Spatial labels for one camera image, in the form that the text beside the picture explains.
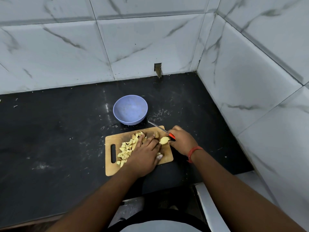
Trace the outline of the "person's left hand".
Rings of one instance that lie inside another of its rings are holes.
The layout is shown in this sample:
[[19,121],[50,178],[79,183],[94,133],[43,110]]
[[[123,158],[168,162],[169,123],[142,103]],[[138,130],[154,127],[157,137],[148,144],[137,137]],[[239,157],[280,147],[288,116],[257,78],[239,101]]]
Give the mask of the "person's left hand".
[[123,165],[123,169],[132,178],[141,178],[154,170],[156,165],[156,155],[160,152],[161,144],[156,139],[156,147],[153,150],[146,150],[143,137],[141,136],[137,142],[128,161]]

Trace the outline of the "person's right hand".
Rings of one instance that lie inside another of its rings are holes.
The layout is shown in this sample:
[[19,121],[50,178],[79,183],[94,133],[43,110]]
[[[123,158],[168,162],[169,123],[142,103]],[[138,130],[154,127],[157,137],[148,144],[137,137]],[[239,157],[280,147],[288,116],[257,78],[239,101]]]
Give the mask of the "person's right hand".
[[191,148],[198,146],[198,143],[187,131],[183,130],[183,141],[169,141],[168,144],[176,149],[180,154],[187,156]]

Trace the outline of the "red-handled kitchen knife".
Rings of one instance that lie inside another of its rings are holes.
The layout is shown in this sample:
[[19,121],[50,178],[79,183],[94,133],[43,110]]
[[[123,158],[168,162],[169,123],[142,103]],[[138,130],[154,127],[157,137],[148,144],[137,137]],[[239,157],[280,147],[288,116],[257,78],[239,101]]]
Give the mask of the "red-handled kitchen knife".
[[174,136],[171,132],[165,130],[164,128],[162,128],[162,127],[160,127],[160,126],[158,126],[158,125],[156,125],[156,124],[154,124],[154,123],[152,123],[152,122],[150,122],[150,121],[147,121],[147,122],[148,122],[149,124],[151,124],[151,125],[153,125],[153,126],[159,128],[160,130],[164,131],[165,133],[167,133],[167,135],[171,138],[172,141],[175,141],[175,140],[176,140],[175,136]]

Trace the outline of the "person's left forearm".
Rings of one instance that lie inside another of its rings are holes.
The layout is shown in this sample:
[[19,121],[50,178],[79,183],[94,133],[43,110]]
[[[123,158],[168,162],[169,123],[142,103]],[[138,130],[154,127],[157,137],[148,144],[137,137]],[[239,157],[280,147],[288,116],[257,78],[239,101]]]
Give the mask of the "person's left forearm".
[[148,174],[126,165],[83,203],[64,215],[46,232],[99,232],[108,226],[130,187]]

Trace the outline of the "person's right forearm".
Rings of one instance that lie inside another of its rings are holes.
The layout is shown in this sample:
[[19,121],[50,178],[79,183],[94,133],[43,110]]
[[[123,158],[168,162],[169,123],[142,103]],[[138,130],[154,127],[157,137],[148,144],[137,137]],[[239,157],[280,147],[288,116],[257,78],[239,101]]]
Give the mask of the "person's right forearm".
[[203,149],[195,150],[190,159],[231,232],[306,232]]

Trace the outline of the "pile of diced potato cubes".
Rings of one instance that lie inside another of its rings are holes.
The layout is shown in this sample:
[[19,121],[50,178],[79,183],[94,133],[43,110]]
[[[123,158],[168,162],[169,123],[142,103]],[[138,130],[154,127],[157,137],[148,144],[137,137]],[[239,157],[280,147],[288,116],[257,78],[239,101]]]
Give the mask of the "pile of diced potato cubes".
[[127,162],[128,158],[131,156],[140,136],[143,137],[143,143],[147,139],[147,136],[142,131],[131,134],[129,141],[122,142],[122,145],[119,148],[120,152],[117,155],[118,159],[116,161],[116,164],[119,165],[120,168]]

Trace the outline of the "red thread wristband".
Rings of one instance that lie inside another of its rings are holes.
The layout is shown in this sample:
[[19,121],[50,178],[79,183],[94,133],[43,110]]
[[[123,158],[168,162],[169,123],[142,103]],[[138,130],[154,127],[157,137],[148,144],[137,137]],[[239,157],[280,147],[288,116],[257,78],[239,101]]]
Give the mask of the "red thread wristband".
[[196,146],[196,147],[193,147],[193,148],[190,149],[190,151],[188,152],[188,155],[187,155],[187,157],[188,157],[188,160],[187,160],[187,161],[188,161],[189,163],[193,163],[193,161],[191,160],[191,156],[192,156],[192,154],[193,154],[196,150],[203,150],[203,148],[200,147],[200,146]]

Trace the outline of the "wooden cutting board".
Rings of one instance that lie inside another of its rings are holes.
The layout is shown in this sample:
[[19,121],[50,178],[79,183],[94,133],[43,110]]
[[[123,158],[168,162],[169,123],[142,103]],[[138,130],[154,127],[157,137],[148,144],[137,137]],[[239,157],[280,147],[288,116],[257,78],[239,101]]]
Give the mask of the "wooden cutting board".
[[106,176],[114,175],[119,169],[119,165],[116,164],[117,155],[120,152],[119,148],[122,145],[122,142],[126,142],[130,140],[130,135],[136,133],[138,131],[142,131],[147,138],[152,136],[155,131],[160,133],[159,140],[166,136],[166,133],[160,130],[157,127],[146,128],[136,131],[130,131],[125,133],[120,133],[116,135],[106,136],[105,138],[105,173]]

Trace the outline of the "light blue bowl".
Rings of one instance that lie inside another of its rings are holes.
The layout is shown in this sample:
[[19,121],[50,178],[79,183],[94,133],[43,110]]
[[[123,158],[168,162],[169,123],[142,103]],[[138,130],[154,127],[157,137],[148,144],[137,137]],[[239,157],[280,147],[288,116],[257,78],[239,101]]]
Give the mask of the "light blue bowl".
[[148,112],[147,102],[140,96],[121,97],[113,106],[115,118],[122,124],[133,126],[142,122]]

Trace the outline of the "white plastic chair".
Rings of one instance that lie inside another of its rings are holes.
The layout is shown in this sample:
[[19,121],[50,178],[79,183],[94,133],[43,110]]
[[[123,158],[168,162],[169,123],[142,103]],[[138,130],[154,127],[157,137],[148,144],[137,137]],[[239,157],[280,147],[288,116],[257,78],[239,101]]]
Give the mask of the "white plastic chair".
[[159,220],[186,223],[202,232],[231,232],[203,183],[129,199],[121,203],[106,231]]

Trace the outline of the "person's light grey shirt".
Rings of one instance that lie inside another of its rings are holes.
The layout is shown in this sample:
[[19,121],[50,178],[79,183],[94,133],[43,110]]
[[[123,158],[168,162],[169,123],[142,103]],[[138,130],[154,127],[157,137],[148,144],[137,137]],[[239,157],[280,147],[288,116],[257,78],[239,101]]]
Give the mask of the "person's light grey shirt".
[[128,225],[120,232],[202,232],[182,222],[159,220]]

